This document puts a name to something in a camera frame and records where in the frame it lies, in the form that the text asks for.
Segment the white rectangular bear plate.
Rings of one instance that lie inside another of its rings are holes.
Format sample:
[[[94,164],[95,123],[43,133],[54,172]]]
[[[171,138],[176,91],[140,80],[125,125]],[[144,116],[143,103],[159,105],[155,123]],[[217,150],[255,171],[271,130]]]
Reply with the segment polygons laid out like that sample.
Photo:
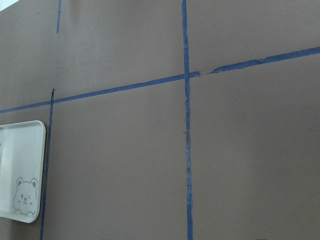
[[[24,223],[40,212],[46,127],[33,120],[0,127],[0,215]]]

